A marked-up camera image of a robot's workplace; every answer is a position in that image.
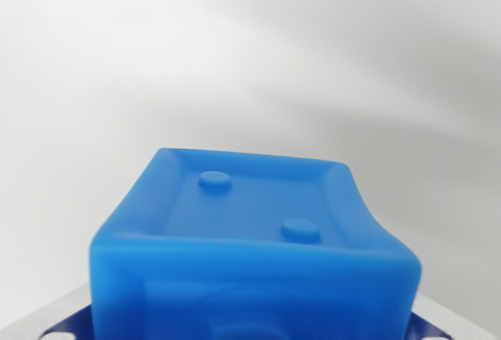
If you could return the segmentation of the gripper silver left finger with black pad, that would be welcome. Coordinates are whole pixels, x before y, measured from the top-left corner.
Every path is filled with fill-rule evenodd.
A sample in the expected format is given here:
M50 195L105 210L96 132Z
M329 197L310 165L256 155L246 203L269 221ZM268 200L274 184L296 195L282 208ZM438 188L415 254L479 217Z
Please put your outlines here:
M53 325L90 303L90 287L89 284L84 284L1 329L1 339L40 339Z

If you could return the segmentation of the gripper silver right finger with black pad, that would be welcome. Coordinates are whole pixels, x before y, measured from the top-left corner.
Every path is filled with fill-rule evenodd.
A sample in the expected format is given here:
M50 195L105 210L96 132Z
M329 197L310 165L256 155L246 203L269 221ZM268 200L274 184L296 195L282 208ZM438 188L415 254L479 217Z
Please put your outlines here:
M407 339L496 339L485 329L442 306L413 310Z

